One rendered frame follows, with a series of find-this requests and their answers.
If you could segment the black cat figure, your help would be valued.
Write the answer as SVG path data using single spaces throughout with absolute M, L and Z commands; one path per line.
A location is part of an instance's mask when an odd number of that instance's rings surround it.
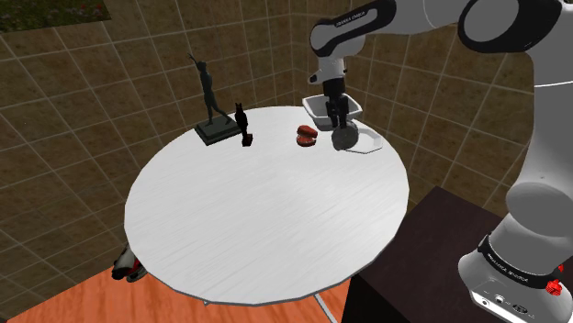
M 248 128 L 248 118 L 243 111 L 242 104 L 235 104 L 235 122 L 241 130 L 242 133 L 242 146 L 250 147 L 253 142 L 253 135 L 247 132 Z

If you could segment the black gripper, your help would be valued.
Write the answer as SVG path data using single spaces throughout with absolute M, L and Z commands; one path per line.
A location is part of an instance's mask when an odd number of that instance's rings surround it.
M 348 97 L 344 96 L 346 91 L 345 80 L 343 78 L 327 80 L 322 83 L 322 88 L 324 95 L 327 97 L 325 105 L 327 116 L 331 120 L 331 126 L 337 128 L 339 118 L 340 128 L 346 128 L 349 104 Z

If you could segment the round white table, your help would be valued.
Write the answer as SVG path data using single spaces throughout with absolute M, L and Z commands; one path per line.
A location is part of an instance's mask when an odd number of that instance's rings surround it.
M 129 245 L 148 273 L 211 304 L 262 306 L 341 284 L 371 264 L 405 217 L 409 183 L 388 143 L 300 147 L 297 106 L 247 111 L 239 137 L 206 145 L 187 131 L 140 171 L 125 204 Z

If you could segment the red white black shoe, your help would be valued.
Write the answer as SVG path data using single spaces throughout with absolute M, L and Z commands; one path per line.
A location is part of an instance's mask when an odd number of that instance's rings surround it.
M 126 279 L 128 283 L 134 283 L 148 272 L 135 256 L 129 244 L 127 244 L 119 257 L 114 261 L 111 277 L 114 280 Z

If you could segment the white octagonal plate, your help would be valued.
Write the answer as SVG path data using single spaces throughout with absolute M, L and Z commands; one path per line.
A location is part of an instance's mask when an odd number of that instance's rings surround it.
M 358 141 L 347 151 L 368 154 L 383 147 L 384 138 L 371 128 L 358 129 Z

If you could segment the white square bowl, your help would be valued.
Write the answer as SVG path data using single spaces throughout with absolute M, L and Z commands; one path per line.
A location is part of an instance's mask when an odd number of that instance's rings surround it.
M 349 104 L 349 113 L 346 119 L 350 121 L 359 118 L 363 113 L 362 107 L 348 94 L 343 94 L 343 96 L 348 98 Z M 331 119 L 327 115 L 326 103 L 328 100 L 329 97 L 326 95 L 314 95 L 302 99 L 305 110 L 320 131 L 333 130 Z

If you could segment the dark robot stand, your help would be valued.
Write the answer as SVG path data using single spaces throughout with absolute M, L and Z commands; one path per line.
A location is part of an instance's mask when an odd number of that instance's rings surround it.
M 342 323 L 573 323 L 573 201 L 518 186 L 509 206 L 432 189 L 352 278 Z

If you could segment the flower wall picture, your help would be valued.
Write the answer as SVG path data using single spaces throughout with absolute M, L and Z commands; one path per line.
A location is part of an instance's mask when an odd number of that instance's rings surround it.
M 104 0 L 0 0 L 0 33 L 110 19 Z

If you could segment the dark human statue on base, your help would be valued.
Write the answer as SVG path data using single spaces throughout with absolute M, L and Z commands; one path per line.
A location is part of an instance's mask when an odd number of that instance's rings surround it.
M 208 120 L 195 126 L 197 135 L 207 146 L 238 135 L 241 131 L 235 120 L 219 108 L 212 89 L 213 79 L 207 70 L 207 63 L 197 61 L 190 53 L 188 53 L 188 57 L 196 65 L 199 72 L 204 103 L 208 112 Z

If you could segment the red round hinged case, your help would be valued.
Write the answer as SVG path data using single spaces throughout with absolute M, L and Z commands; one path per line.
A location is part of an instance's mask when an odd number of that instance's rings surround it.
M 318 131 L 308 125 L 301 125 L 297 130 L 296 142 L 301 147 L 311 147 L 316 144 Z

